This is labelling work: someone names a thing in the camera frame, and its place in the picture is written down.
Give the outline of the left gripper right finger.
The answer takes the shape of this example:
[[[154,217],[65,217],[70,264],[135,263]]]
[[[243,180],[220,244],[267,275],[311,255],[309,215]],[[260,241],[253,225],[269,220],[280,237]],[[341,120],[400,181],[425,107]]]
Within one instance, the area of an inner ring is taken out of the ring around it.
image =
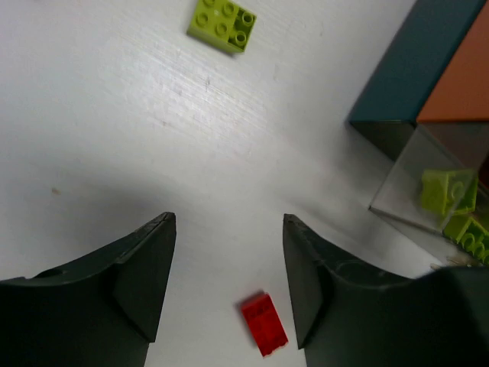
[[[309,366],[486,366],[488,269],[409,279],[283,218],[298,347]]]

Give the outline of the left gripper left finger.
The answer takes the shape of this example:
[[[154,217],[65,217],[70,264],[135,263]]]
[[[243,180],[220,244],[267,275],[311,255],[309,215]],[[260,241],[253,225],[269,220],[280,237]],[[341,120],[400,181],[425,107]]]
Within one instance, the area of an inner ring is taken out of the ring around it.
[[[143,366],[157,338],[176,244],[162,213],[32,278],[1,282],[3,366]]]

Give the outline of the olive small lego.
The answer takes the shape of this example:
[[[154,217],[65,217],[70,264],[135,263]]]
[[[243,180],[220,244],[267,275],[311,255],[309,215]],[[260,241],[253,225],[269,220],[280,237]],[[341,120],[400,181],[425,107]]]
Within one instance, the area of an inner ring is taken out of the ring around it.
[[[443,234],[481,264],[488,265],[488,230],[473,216],[453,216]]]

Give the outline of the lime small lego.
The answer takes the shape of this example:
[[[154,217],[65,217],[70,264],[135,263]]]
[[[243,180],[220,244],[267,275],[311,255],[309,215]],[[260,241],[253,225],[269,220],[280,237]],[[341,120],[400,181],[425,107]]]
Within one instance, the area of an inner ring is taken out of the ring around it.
[[[478,175],[470,169],[424,170],[420,204],[440,216],[473,213],[478,193]]]

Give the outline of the transparent drawer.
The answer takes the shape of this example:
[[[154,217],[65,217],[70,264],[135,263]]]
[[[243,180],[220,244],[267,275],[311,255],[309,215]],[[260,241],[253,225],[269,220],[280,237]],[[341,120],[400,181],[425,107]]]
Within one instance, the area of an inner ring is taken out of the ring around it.
[[[420,204],[424,170],[470,169],[478,175],[478,193],[473,216],[488,224],[488,179],[484,163],[488,158],[487,122],[429,122],[416,127],[370,208],[372,211],[426,232],[441,234],[454,216],[440,216]]]

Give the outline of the lime lego near left arm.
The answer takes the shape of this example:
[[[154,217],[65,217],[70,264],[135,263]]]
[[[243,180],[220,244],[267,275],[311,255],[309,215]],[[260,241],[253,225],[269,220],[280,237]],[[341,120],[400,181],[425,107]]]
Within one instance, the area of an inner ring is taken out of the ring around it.
[[[257,16],[233,1],[199,0],[187,34],[228,54],[244,53]]]

